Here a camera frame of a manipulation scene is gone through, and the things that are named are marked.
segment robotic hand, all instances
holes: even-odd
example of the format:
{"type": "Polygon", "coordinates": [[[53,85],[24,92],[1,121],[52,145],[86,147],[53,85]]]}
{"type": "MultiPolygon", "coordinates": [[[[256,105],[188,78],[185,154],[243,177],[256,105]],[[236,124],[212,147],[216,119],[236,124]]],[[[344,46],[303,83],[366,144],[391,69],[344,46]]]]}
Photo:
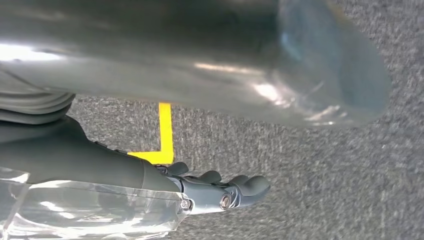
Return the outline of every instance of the robotic hand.
{"type": "Polygon", "coordinates": [[[219,172],[210,170],[201,176],[182,176],[189,171],[183,162],[169,167],[155,166],[163,175],[175,183],[188,199],[181,207],[190,210],[190,215],[223,212],[231,208],[243,208],[260,201],[271,185],[263,176],[238,175],[229,182],[221,182],[219,172]]]}

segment transparent plastic cover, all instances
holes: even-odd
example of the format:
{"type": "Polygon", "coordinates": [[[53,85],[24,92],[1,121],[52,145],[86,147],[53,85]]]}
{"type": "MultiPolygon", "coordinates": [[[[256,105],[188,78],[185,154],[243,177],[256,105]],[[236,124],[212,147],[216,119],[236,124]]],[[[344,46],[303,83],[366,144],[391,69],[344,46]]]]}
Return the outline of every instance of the transparent plastic cover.
{"type": "Polygon", "coordinates": [[[188,212],[184,194],[87,182],[26,183],[0,167],[0,239],[156,239],[188,212]]]}

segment yellow tape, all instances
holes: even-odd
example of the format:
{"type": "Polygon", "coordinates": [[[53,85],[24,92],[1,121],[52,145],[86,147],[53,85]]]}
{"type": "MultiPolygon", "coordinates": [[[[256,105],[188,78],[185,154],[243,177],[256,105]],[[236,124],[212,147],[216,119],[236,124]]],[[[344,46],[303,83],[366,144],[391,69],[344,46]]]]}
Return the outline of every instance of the yellow tape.
{"type": "Polygon", "coordinates": [[[172,164],[174,144],[172,133],[171,104],[159,103],[160,151],[129,152],[131,156],[149,161],[151,164],[172,164]]]}

